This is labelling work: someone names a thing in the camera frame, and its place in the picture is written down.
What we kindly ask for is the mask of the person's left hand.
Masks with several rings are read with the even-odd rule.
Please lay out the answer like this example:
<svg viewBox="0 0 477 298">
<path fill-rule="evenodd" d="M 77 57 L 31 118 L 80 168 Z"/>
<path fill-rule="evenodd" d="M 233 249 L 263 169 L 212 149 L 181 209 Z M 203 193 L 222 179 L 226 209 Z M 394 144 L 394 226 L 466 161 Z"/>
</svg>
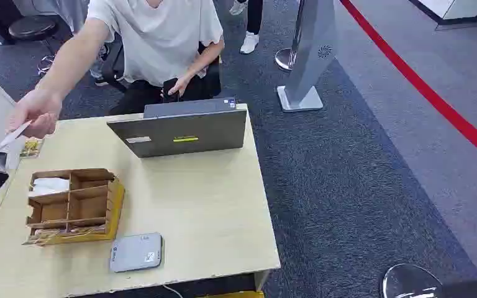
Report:
<svg viewBox="0 0 477 298">
<path fill-rule="evenodd" d="M 193 75 L 191 74 L 185 74 L 182 77 L 178 78 L 176 80 L 175 85 L 168 90 L 167 95 L 172 96 L 178 93 L 178 96 L 182 97 L 192 78 Z"/>
</svg>

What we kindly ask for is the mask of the person's right hand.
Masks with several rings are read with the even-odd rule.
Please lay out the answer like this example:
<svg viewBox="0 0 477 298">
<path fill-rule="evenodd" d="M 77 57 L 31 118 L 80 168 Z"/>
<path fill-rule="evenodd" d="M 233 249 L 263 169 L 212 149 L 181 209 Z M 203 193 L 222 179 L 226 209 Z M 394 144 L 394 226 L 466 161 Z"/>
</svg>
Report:
<svg viewBox="0 0 477 298">
<path fill-rule="evenodd" d="M 30 121 L 22 132 L 26 137 L 43 139 L 55 131 L 64 97 L 45 89 L 33 89 L 16 103 L 9 118 L 6 133 L 17 130 Z"/>
</svg>

